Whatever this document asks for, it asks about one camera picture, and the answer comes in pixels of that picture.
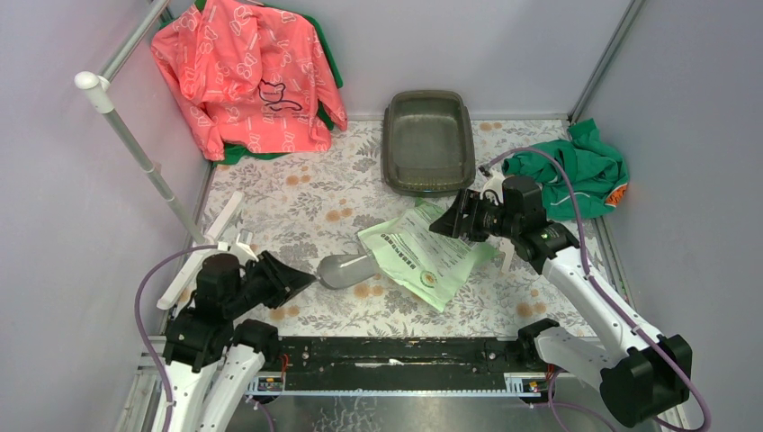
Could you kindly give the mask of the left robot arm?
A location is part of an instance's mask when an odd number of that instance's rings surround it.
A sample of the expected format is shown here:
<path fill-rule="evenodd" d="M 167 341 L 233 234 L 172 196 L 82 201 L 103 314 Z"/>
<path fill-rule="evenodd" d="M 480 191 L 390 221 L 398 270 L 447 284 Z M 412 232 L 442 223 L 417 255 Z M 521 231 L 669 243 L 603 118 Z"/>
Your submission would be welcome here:
<path fill-rule="evenodd" d="M 277 327 L 243 316 L 256 306 L 283 306 L 317 278 L 269 252 L 246 263 L 216 252 L 201 261 L 195 280 L 191 304 L 168 324 L 162 352 L 151 354 L 165 399 L 156 431 L 222 431 L 261 370 L 277 365 L 282 379 L 289 357 Z"/>

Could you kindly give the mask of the metal litter scoop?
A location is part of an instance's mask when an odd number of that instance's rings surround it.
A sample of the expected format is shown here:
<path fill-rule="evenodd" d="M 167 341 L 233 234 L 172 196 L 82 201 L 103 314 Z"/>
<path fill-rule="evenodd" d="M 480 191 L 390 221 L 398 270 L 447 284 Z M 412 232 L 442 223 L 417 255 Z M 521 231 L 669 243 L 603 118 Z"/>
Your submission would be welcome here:
<path fill-rule="evenodd" d="M 324 257 L 316 270 L 322 286 L 329 290 L 343 290 L 373 277 L 378 266 L 372 256 L 343 254 Z"/>

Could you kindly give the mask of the beige bag sealing clip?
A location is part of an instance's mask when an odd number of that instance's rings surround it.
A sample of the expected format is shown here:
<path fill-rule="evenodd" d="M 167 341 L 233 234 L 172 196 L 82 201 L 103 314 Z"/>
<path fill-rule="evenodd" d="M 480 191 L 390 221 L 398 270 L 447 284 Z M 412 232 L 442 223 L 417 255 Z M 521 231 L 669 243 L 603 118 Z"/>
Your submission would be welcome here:
<path fill-rule="evenodd" d="M 500 272 L 503 275 L 507 275 L 511 269 L 512 261 L 515 256 L 515 246 L 509 239 L 503 238 L 500 241 L 498 249 L 503 254 L 503 262 L 500 267 Z"/>

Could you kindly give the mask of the green cat litter bag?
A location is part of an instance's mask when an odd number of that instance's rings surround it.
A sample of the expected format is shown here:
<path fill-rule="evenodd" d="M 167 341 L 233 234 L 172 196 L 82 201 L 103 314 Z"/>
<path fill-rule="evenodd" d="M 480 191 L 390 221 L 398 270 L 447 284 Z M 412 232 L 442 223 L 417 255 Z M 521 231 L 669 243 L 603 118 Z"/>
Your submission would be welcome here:
<path fill-rule="evenodd" d="M 399 217 L 358 232 L 384 275 L 439 312 L 466 285 L 472 270 L 499 254 L 489 243 L 431 232 L 431 223 L 443 215 L 442 207 L 418 199 Z"/>

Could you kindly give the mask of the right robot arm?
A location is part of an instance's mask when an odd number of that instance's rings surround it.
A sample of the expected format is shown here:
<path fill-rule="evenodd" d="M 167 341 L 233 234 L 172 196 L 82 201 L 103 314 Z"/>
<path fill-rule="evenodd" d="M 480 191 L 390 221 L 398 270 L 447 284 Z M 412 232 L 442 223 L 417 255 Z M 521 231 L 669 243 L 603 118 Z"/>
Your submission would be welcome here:
<path fill-rule="evenodd" d="M 689 399 L 692 350 L 679 335 L 665 337 L 641 318 L 588 261 L 584 245 L 547 219 L 540 187 L 510 176 L 502 198 L 462 189 L 431 232 L 482 242 L 509 239 L 516 254 L 561 291 L 595 331 L 597 345 L 573 337 L 549 319 L 522 328 L 517 362 L 537 371 L 559 366 L 598 390 L 609 413 L 632 428 Z"/>

